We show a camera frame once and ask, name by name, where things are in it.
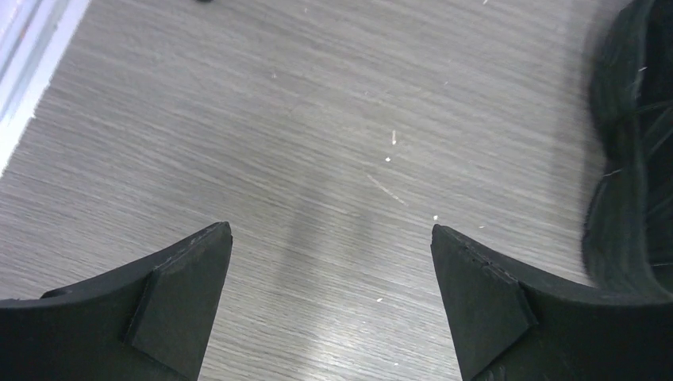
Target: table surface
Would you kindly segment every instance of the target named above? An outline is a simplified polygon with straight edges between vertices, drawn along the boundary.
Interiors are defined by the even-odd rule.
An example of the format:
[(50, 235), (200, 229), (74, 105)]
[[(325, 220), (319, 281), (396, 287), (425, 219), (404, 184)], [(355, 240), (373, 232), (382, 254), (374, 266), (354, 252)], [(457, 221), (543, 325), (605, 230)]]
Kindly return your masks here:
[(460, 379), (431, 228), (587, 283), (623, 5), (93, 0), (0, 179), (0, 298), (230, 221), (201, 379)]

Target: white strip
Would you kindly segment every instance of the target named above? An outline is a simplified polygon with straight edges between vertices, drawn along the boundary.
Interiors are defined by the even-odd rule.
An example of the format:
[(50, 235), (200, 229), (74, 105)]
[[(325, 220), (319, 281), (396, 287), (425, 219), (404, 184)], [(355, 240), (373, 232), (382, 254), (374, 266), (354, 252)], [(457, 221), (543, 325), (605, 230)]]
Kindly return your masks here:
[(89, 2), (42, 0), (0, 79), (0, 177)]

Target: black object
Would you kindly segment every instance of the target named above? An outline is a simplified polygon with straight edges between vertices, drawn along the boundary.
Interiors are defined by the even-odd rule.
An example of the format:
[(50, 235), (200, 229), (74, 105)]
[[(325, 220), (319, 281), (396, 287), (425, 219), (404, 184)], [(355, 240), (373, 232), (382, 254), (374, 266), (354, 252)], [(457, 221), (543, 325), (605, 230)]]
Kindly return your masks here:
[(231, 249), (221, 222), (38, 300), (0, 301), (0, 379), (195, 381)]
[(463, 380), (673, 379), (673, 302), (583, 286), (436, 225)]
[(602, 46), (590, 108), (607, 156), (583, 255), (602, 288), (673, 298), (673, 1), (636, 0)]

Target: wood grain surface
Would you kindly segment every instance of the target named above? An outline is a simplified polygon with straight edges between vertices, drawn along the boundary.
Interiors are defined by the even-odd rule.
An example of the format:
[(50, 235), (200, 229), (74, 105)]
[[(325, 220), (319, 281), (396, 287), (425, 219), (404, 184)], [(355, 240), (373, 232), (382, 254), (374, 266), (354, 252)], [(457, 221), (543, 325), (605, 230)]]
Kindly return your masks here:
[(623, 4), (93, 0), (0, 180), (0, 298), (225, 220), (201, 379), (460, 379), (432, 225), (586, 283)]

